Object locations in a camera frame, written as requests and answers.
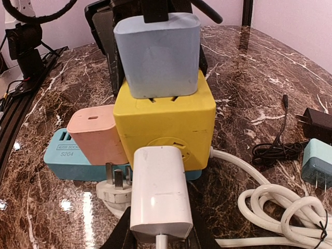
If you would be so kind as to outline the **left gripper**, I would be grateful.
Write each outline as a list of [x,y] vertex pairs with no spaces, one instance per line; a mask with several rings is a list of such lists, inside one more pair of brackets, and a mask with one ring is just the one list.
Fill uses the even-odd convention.
[[121,20],[147,14],[156,18],[167,12],[192,12],[190,1],[97,1],[84,9],[92,36],[107,57],[113,95],[117,96],[125,78],[119,51],[113,35]]

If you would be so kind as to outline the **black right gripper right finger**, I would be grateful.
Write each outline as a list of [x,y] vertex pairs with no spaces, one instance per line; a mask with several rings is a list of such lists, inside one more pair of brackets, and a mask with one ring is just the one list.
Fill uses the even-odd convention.
[[185,249],[214,249],[217,243],[211,233],[200,226],[194,225],[185,240]]

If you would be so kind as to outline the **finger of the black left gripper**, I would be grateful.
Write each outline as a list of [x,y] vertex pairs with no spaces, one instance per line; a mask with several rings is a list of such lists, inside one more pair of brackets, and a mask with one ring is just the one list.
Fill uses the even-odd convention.
[[206,76],[208,70],[208,63],[203,48],[201,46],[199,51],[199,69],[202,71],[203,75]]

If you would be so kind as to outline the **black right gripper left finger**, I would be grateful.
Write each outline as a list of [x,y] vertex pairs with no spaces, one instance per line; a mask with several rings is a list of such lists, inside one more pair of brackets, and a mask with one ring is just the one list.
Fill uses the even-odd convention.
[[114,230],[100,249],[134,249],[135,237],[130,230],[130,212],[128,207]]

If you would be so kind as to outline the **light blue USB charger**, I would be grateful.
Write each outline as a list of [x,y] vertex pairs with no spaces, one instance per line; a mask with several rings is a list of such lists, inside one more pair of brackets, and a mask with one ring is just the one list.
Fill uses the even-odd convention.
[[136,99],[192,95],[198,89],[201,22],[192,13],[145,23],[143,16],[114,28],[130,93]]

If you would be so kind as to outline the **white USB charger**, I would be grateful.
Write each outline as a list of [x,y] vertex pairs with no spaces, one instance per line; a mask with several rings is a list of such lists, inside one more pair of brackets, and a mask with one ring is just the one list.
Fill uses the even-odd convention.
[[173,146],[136,150],[133,160],[130,229],[142,243],[162,234],[188,237],[192,214],[181,151]]

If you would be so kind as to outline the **pink USB charger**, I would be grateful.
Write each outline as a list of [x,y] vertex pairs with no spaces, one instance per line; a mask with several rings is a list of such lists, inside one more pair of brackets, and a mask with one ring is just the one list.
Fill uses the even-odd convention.
[[91,165],[129,162],[116,128],[114,107],[111,104],[80,109],[66,127]]

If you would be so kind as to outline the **yellow cube plug adapter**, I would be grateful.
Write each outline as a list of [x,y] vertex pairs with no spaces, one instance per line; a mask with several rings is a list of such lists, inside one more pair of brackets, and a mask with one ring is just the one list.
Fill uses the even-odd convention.
[[202,72],[198,73],[197,92],[188,96],[135,99],[124,81],[113,114],[130,164],[141,147],[174,146],[182,153],[186,171],[206,168],[216,103]]

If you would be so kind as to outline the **teal power strip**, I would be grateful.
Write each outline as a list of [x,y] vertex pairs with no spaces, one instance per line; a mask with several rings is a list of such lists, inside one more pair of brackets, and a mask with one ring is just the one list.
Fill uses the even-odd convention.
[[65,128],[57,130],[44,154],[44,163],[59,179],[101,182],[107,179],[104,165],[91,165]]

